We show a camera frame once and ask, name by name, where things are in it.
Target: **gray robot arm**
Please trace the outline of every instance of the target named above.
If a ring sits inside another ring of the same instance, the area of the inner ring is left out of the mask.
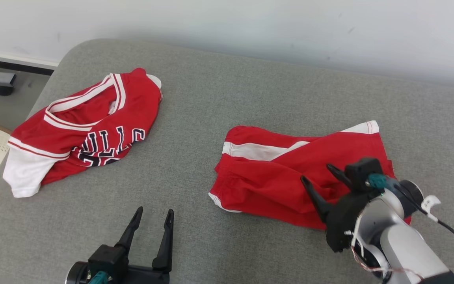
[[[454,284],[453,272],[404,221],[416,211],[409,198],[415,204],[423,201],[418,186],[384,176],[382,186],[372,185],[370,177],[383,174],[374,158],[363,158],[344,171],[327,168],[351,190],[335,205],[324,201],[305,176],[301,181],[327,226],[327,243],[334,252],[351,250],[383,284]]]

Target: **black cable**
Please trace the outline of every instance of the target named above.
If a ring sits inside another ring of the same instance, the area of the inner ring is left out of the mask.
[[[423,214],[427,215],[428,212],[425,211],[423,208],[421,208],[420,205],[418,205],[418,203],[416,203],[412,198],[410,198],[409,196],[407,196],[407,194],[400,190],[400,187],[398,185],[394,185],[393,187],[395,187],[407,200],[409,200],[409,202],[416,208],[418,209],[420,212],[422,212]],[[437,220],[437,223],[440,224],[441,226],[443,226],[444,228],[448,229],[450,232],[452,232],[454,234],[454,229],[451,228],[448,224],[444,223],[443,221],[441,220]]]

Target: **robotic arm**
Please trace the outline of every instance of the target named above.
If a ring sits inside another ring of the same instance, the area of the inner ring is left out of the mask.
[[[65,284],[169,284],[175,212],[172,209],[167,212],[164,235],[151,267],[130,265],[128,260],[134,232],[139,228],[142,214],[143,207],[139,207],[115,246],[101,245],[88,262],[74,263]]]
[[[350,248],[355,260],[383,284],[454,284],[454,274],[404,218],[423,194],[408,180],[383,175],[380,162],[363,158],[341,171],[327,166],[351,190],[327,203],[305,177],[301,181],[323,223],[333,252]]]

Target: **gray fabric surface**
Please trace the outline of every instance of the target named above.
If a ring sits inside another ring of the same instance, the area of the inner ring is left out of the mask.
[[[60,284],[100,244],[115,244],[145,210],[130,261],[150,265],[175,211],[172,283],[366,283],[323,232],[216,207],[207,192],[227,131],[255,125],[326,135],[377,120],[398,178],[443,202],[454,227],[454,88],[152,43],[93,40],[67,54],[32,113],[103,79],[144,67],[164,100],[146,141],[118,161],[13,198],[0,168],[0,283]],[[421,215],[427,243],[454,271],[454,236]]]

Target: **clothing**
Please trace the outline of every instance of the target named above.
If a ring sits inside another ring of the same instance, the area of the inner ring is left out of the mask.
[[[376,121],[324,137],[293,137],[262,128],[237,126],[227,133],[216,181],[209,192],[220,208],[325,229],[306,193],[306,176],[323,198],[335,204],[349,189],[326,168],[344,169],[362,157],[380,160],[395,178]]]
[[[123,158],[145,139],[162,99],[160,80],[142,68],[52,102],[11,134],[3,178],[14,197],[40,184]]]

